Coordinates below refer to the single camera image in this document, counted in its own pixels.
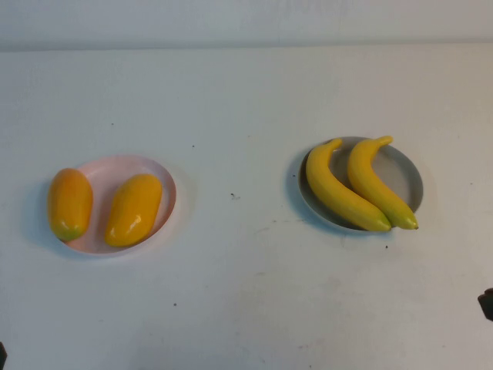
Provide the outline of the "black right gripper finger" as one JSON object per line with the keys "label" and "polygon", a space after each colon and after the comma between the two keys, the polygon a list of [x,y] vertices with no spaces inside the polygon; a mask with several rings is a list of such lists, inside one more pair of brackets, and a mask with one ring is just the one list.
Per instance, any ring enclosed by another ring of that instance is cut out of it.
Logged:
{"label": "black right gripper finger", "polygon": [[483,294],[478,296],[478,303],[484,316],[489,321],[493,321],[493,288],[485,290]]}

